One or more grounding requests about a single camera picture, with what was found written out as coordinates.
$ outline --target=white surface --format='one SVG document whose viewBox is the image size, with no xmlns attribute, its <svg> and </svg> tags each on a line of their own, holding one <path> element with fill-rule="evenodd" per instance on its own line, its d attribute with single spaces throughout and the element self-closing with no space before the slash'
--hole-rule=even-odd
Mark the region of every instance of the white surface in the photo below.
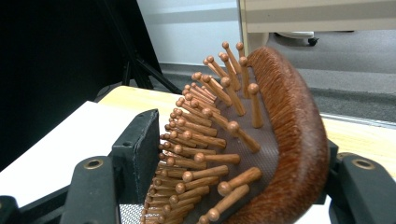
<svg viewBox="0 0 396 224">
<path fill-rule="evenodd" d="M 86 102 L 0 173 L 0 195 L 24 206 L 69 185 L 75 166 L 107 156 L 140 112 Z"/>
<path fill-rule="evenodd" d="M 138 0 L 160 63 L 202 65 L 209 54 L 241 41 L 236 0 Z"/>
<path fill-rule="evenodd" d="M 295 224 L 331 224 L 329 206 L 331 198 L 327 196 L 323 205 L 314 204 Z"/>
</svg>

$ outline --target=wooden bristle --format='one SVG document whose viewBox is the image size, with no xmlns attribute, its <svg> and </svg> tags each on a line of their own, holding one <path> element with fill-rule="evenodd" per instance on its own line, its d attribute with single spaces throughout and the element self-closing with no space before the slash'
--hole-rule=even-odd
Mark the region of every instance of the wooden bristle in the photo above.
<svg viewBox="0 0 396 224">
<path fill-rule="evenodd" d="M 208 177 L 208 176 L 227 175 L 228 172 L 229 172 L 228 166 L 221 165 L 202 171 L 186 171 L 184 172 L 182 177 L 185 182 L 191 182 L 192 180 Z"/>
<path fill-rule="evenodd" d="M 158 207 L 149 207 L 147 209 L 147 213 L 146 214 L 163 214 L 163 210 L 161 209 L 161 206 L 163 205 L 159 205 Z"/>
<path fill-rule="evenodd" d="M 183 217 L 176 217 L 175 219 L 166 219 L 164 224 L 179 224 L 183 222 Z"/>
<path fill-rule="evenodd" d="M 146 197 L 146 202 L 152 203 L 154 201 L 157 201 L 157 202 L 161 201 L 161 202 L 167 202 L 168 203 L 169 202 L 169 198 L 167 196 L 150 196 L 150 195 L 148 195 Z"/>
<path fill-rule="evenodd" d="M 167 204 L 167 205 L 165 205 L 163 207 L 163 211 L 166 214 L 166 213 L 169 213 L 170 211 L 172 211 L 175 208 L 179 208 L 179 207 L 182 207 L 182 206 L 185 206 L 185 205 L 188 205 L 188 204 L 198 203 L 198 202 L 201 201 L 201 199 L 202 199 L 202 197 L 198 195 L 198 196 L 186 199 L 186 200 L 178 201 L 178 203 L 170 203 L 170 204 Z"/>
<path fill-rule="evenodd" d="M 250 188 L 248 185 L 243 185 L 241 187 L 236 188 L 229 195 L 225 196 L 221 201 L 219 201 L 215 207 L 211 208 L 206 215 L 209 217 L 211 221 L 219 220 L 219 217 L 222 212 L 224 212 L 227 208 L 231 207 L 234 203 L 248 194 Z"/>
<path fill-rule="evenodd" d="M 174 121 L 170 121 L 168 124 L 163 126 L 167 132 L 177 131 L 176 124 Z"/>
<path fill-rule="evenodd" d="M 249 136 L 245 131 L 240 129 L 238 122 L 230 121 L 227 125 L 227 130 L 234 136 L 238 136 L 242 141 L 247 145 L 247 147 L 253 152 L 256 153 L 261 149 L 259 143 L 257 143 L 254 138 Z"/>
<path fill-rule="evenodd" d="M 176 154 L 183 154 L 187 156 L 194 156 L 195 154 L 201 152 L 205 155 L 215 155 L 216 151 L 211 149 L 200 149 L 200 148 L 193 148 L 193 147 L 183 147 L 181 145 L 175 145 L 174 151 Z"/>
<path fill-rule="evenodd" d="M 202 118 L 202 119 L 205 118 L 205 116 L 201 113 L 201 111 L 194 109 L 191 106 L 189 106 L 188 104 L 186 104 L 186 100 L 183 97 L 180 97 L 178 99 L 178 101 L 176 101 L 176 106 L 182 107 L 182 108 L 188 110 L 190 113 L 192 113 L 193 115 L 195 115 L 199 118 Z"/>
<path fill-rule="evenodd" d="M 188 200 L 189 198 L 193 198 L 196 196 L 204 196 L 209 193 L 209 186 L 202 186 L 195 189 L 191 189 L 181 194 L 174 194 L 169 198 L 170 204 L 177 204 L 180 201 Z"/>
<path fill-rule="evenodd" d="M 206 162 L 200 163 L 194 160 L 188 160 L 188 159 L 182 160 L 181 158 L 176 158 L 176 157 L 168 158 L 168 160 L 166 160 L 166 164 L 168 164 L 169 166 L 177 165 L 177 166 L 187 167 L 194 170 L 204 170 L 207 168 Z"/>
<path fill-rule="evenodd" d="M 230 106 L 233 104 L 233 102 L 230 99 L 230 96 L 227 95 L 227 93 L 225 93 L 223 90 L 217 88 L 217 86 L 215 84 L 215 82 L 217 82 L 216 80 L 214 80 L 213 78 L 211 78 L 210 76 L 207 76 L 207 75 L 204 75 L 202 77 L 202 80 L 208 86 L 212 87 L 212 91 L 220 98 L 220 100 L 222 102 L 224 102 L 224 104 L 226 104 L 227 106 Z"/>
<path fill-rule="evenodd" d="M 176 132 L 180 133 L 180 129 L 177 126 L 177 122 L 180 119 L 173 119 L 172 121 L 169 121 L 169 123 L 167 125 L 168 125 L 170 131 L 168 131 L 168 132 L 176 131 Z"/>
<path fill-rule="evenodd" d="M 176 131 L 177 133 L 183 133 L 183 132 L 185 132 L 185 131 L 191 131 L 192 133 L 197 133 L 197 134 L 202 135 L 202 133 L 197 132 L 197 131 L 195 131 L 195 130 L 192 130 L 192 129 L 188 128 L 188 127 L 181 126 L 181 125 L 177 125 L 177 122 L 178 122 L 178 121 L 179 121 L 179 119 L 177 119 L 176 121 L 169 122 L 169 125 L 170 125 L 170 126 L 171 126 L 171 124 L 172 124 L 172 125 L 175 125 L 175 128 L 174 128 L 173 130 L 168 131 L 168 132 Z"/>
<path fill-rule="evenodd" d="M 208 144 L 212 147 L 225 148 L 227 145 L 227 142 L 222 138 L 199 135 L 189 131 L 183 133 L 183 138 L 186 140 L 193 140 L 203 144 Z"/>
<path fill-rule="evenodd" d="M 199 217 L 199 221 L 197 224 L 209 224 L 210 220 L 209 217 L 207 215 L 202 215 Z"/>
<path fill-rule="evenodd" d="M 197 153 L 194 160 L 198 162 L 215 161 L 231 164 L 239 164 L 241 157 L 238 154 L 220 154 L 220 155 L 205 155 L 204 153 Z"/>
<path fill-rule="evenodd" d="M 160 158 L 160 161 L 166 160 L 167 156 L 163 153 L 158 154 L 158 157 Z"/>
<path fill-rule="evenodd" d="M 204 125 L 199 125 L 195 123 L 191 123 L 186 121 L 185 119 L 178 119 L 177 120 L 177 126 L 178 127 L 186 127 L 189 130 L 196 131 L 198 133 L 204 133 L 205 135 L 209 136 L 216 136 L 218 134 L 218 130 L 214 128 L 209 128 Z"/>
<path fill-rule="evenodd" d="M 159 144 L 159 145 L 158 145 L 158 149 L 159 149 L 159 150 L 164 150 L 164 149 L 165 149 L 165 146 L 164 146 L 163 144 Z"/>
<path fill-rule="evenodd" d="M 251 83 L 247 89 L 252 110 L 251 124 L 254 128 L 260 128 L 264 125 L 264 119 L 262 118 L 262 111 L 260 110 L 260 103 L 257 94 L 259 93 L 259 86 L 256 83 Z"/>
<path fill-rule="evenodd" d="M 183 112 L 181 109 L 179 108 L 175 108 L 174 109 L 175 114 L 178 116 L 178 118 L 185 118 L 193 123 L 197 123 L 197 124 L 201 124 L 204 125 L 206 127 L 210 127 L 212 126 L 212 120 L 207 119 L 206 116 L 204 115 L 204 118 L 201 117 L 197 117 L 194 116 L 193 114 L 187 113 L 187 112 Z"/>
<path fill-rule="evenodd" d="M 163 201 L 152 201 L 151 203 L 146 202 L 148 205 L 148 213 L 149 214 L 161 214 L 162 210 L 157 210 L 158 207 L 162 207 L 167 204 L 167 202 Z"/>
<path fill-rule="evenodd" d="M 198 92 L 200 92 L 201 94 L 203 94 L 204 96 L 208 97 L 209 99 L 212 100 L 212 103 L 216 100 L 216 96 L 212 94 L 212 92 L 209 92 L 207 90 L 204 90 L 204 87 L 200 87 L 198 86 L 195 82 L 191 83 L 191 87 L 194 90 L 197 90 Z"/>
<path fill-rule="evenodd" d="M 223 89 L 222 86 L 213 78 L 213 76 L 210 76 L 210 78 L 212 78 L 214 80 L 213 83 L 215 83 L 215 85 L 218 87 L 218 89 L 221 89 L 221 90 Z"/>
<path fill-rule="evenodd" d="M 190 153 L 186 153 L 186 152 L 183 152 L 183 151 L 176 151 L 174 147 L 169 147 L 169 148 L 165 149 L 165 151 L 172 152 L 172 153 L 177 154 L 177 155 L 182 156 L 182 157 L 190 157 L 191 156 Z"/>
<path fill-rule="evenodd" d="M 215 62 L 215 58 L 212 55 L 207 56 L 206 60 L 209 64 L 212 64 L 213 67 L 218 71 L 219 77 L 228 76 L 228 74 L 224 72 L 224 70 L 219 66 L 219 64 Z"/>
<path fill-rule="evenodd" d="M 209 86 L 207 83 L 205 83 L 205 82 L 202 80 L 202 77 L 203 77 L 203 74 L 202 74 L 202 73 L 196 72 L 196 73 L 194 73 L 194 74 L 191 76 L 191 79 L 192 79 L 192 80 L 195 80 L 195 81 L 198 81 L 199 83 L 201 83 L 201 85 L 205 86 L 205 87 L 209 90 L 209 92 L 210 92 L 211 94 L 214 93 L 214 91 L 212 90 L 212 87 Z"/>
<path fill-rule="evenodd" d="M 233 70 L 230 62 L 229 62 L 229 57 L 227 54 L 221 54 L 220 55 L 221 60 L 224 62 L 228 74 L 229 74 L 229 78 L 231 79 L 231 86 L 233 87 L 234 91 L 239 91 L 241 89 L 241 84 L 239 83 L 239 80 L 236 76 L 235 71 Z"/>
<path fill-rule="evenodd" d="M 178 183 L 175 187 L 177 193 L 184 193 L 191 189 L 196 189 L 203 186 L 216 185 L 219 183 L 218 176 L 209 176 L 201 179 L 196 179 L 189 183 Z"/>
<path fill-rule="evenodd" d="M 213 120 L 214 122 L 216 122 L 224 130 L 227 130 L 228 120 L 226 118 L 224 118 L 222 115 L 213 113 L 210 108 L 204 108 L 202 110 L 202 114 L 207 119 L 210 119 L 210 120 Z"/>
<path fill-rule="evenodd" d="M 152 216 L 152 217 L 142 216 L 140 218 L 140 224 L 160 224 L 160 223 L 158 222 L 157 216 Z"/>
<path fill-rule="evenodd" d="M 150 189 L 148 191 L 149 195 L 157 195 L 157 196 L 172 196 L 177 194 L 175 189 Z"/>
<path fill-rule="evenodd" d="M 185 171 L 182 170 L 161 170 L 160 175 L 166 177 L 182 178 L 184 172 Z"/>
<path fill-rule="evenodd" d="M 185 168 L 185 167 L 169 167 L 167 164 L 166 164 L 166 162 L 162 162 L 162 161 L 160 161 L 159 163 L 158 163 L 158 167 L 161 169 L 161 170 L 181 170 L 181 171 L 187 171 L 187 168 Z"/>
<path fill-rule="evenodd" d="M 213 112 L 215 112 L 215 113 L 217 113 L 217 114 L 220 114 L 220 111 L 218 110 L 218 109 L 214 109 L 213 107 L 211 107 L 211 106 L 204 106 L 204 105 L 202 105 L 200 102 L 198 102 L 197 100 L 191 100 L 190 101 L 190 106 L 192 107 L 192 108 L 194 108 L 194 109 L 198 109 L 198 110 L 203 110 L 204 108 L 210 108 Z"/>
<path fill-rule="evenodd" d="M 228 95 L 230 96 L 231 101 L 233 102 L 233 107 L 235 108 L 236 114 L 238 116 L 244 116 L 246 114 L 246 109 L 242 105 L 241 100 L 236 95 L 233 87 L 231 86 L 231 80 L 228 77 L 224 77 L 221 79 L 221 86 L 223 86 L 226 90 Z"/>
<path fill-rule="evenodd" d="M 230 57 L 231 63 L 233 64 L 233 69 L 235 70 L 235 73 L 241 74 L 241 67 L 239 66 L 238 61 L 235 59 L 235 56 L 233 56 L 233 52 L 230 50 L 230 45 L 228 42 L 224 41 L 222 43 L 223 48 L 227 51 L 228 56 Z"/>
<path fill-rule="evenodd" d="M 187 141 L 186 139 L 179 138 L 179 134 L 175 131 L 172 131 L 170 134 L 166 133 L 164 136 L 169 135 L 169 138 L 166 138 L 169 142 L 173 142 L 175 144 L 180 144 L 187 147 L 197 147 L 196 143 L 192 141 Z"/>
<path fill-rule="evenodd" d="M 212 63 L 209 63 L 207 59 L 204 59 L 203 64 L 208 66 L 212 72 L 214 72 L 218 77 L 221 77 L 221 74 L 219 74 L 218 70 L 216 70 L 215 66 L 213 66 Z"/>
<path fill-rule="evenodd" d="M 170 113 L 169 117 L 173 120 L 180 118 L 177 116 L 177 114 L 175 112 Z"/>
<path fill-rule="evenodd" d="M 251 167 L 244 173 L 234 177 L 230 181 L 222 181 L 218 185 L 218 192 L 221 196 L 230 194 L 235 188 L 250 184 L 251 182 L 258 180 L 262 177 L 262 171 L 257 167 Z"/>
<path fill-rule="evenodd" d="M 174 147 L 175 145 L 170 142 L 163 142 L 162 144 L 160 144 L 159 149 L 168 150 L 169 148 L 174 148 Z"/>
<path fill-rule="evenodd" d="M 244 44 L 242 42 L 236 43 L 236 49 L 239 53 L 239 58 L 245 57 Z"/>
<path fill-rule="evenodd" d="M 185 89 L 188 90 L 189 94 L 193 95 L 194 97 L 199 98 L 199 99 L 207 102 L 208 104 L 213 104 L 213 99 L 209 95 L 207 95 L 206 92 L 202 93 L 203 90 L 197 89 L 196 83 L 194 83 L 194 82 L 191 83 L 191 86 L 186 85 Z"/>
<path fill-rule="evenodd" d="M 241 64 L 242 70 L 242 93 L 245 99 L 250 98 L 248 94 L 248 85 L 249 85 L 249 78 L 248 78 L 248 58 L 241 57 L 239 59 L 239 63 Z"/>
<path fill-rule="evenodd" d="M 184 96 L 185 96 L 186 94 L 188 94 L 188 93 L 190 93 L 190 91 L 189 91 L 189 90 L 186 90 L 186 89 L 184 89 L 184 90 L 181 92 L 181 94 L 184 95 Z"/>
<path fill-rule="evenodd" d="M 209 102 L 207 102 L 207 101 L 205 101 L 205 100 L 203 100 L 203 99 L 201 99 L 201 98 L 199 98 L 199 97 L 194 96 L 193 94 L 187 93 L 186 95 L 184 95 L 184 98 L 185 98 L 186 100 L 188 100 L 188 101 L 196 100 L 196 101 L 198 101 L 201 105 L 204 105 L 205 107 L 210 107 L 210 108 L 216 110 L 218 113 L 220 113 L 220 110 L 216 108 L 216 105 L 215 105 L 215 104 L 209 103 Z"/>
<path fill-rule="evenodd" d="M 174 188 L 178 183 L 183 182 L 181 179 L 160 179 L 160 178 L 154 178 L 153 179 L 154 186 L 156 187 L 166 187 L 166 188 Z"/>
<path fill-rule="evenodd" d="M 180 221 L 193 208 L 194 208 L 193 204 L 187 204 L 185 206 L 181 206 L 179 208 L 173 209 L 168 214 L 164 214 L 163 217 L 159 219 L 159 221 L 160 223 L 168 223 L 169 221 L 172 220 Z"/>
<path fill-rule="evenodd" d="M 193 133 L 192 131 L 184 131 L 183 133 L 179 134 L 175 131 L 171 132 L 171 136 L 174 136 L 175 139 L 178 139 L 180 143 L 189 143 L 189 144 L 195 144 L 197 146 L 200 146 L 202 148 L 207 148 L 209 144 L 206 141 L 202 141 L 202 138 L 206 139 L 209 136 L 203 136 L 201 133 L 196 134 Z"/>
</svg>

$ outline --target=caster wheel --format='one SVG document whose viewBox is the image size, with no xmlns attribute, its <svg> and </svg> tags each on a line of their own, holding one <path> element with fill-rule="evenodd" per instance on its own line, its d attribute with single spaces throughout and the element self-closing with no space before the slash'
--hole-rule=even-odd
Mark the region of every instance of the caster wheel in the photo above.
<svg viewBox="0 0 396 224">
<path fill-rule="evenodd" d="M 310 46 L 315 46 L 318 43 L 319 38 L 309 38 L 308 43 Z"/>
</svg>

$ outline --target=table surface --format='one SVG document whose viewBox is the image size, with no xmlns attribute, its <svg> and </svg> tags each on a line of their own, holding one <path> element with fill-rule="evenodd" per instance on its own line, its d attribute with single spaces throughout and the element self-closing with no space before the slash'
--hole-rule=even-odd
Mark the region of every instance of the table surface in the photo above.
<svg viewBox="0 0 396 224">
<path fill-rule="evenodd" d="M 166 120 L 180 95 L 118 87 L 99 104 L 126 109 L 159 108 L 160 119 Z M 339 152 L 351 152 L 383 165 L 396 177 L 396 129 L 377 127 L 337 119 L 322 119 L 327 136 L 339 146 Z"/>
</svg>

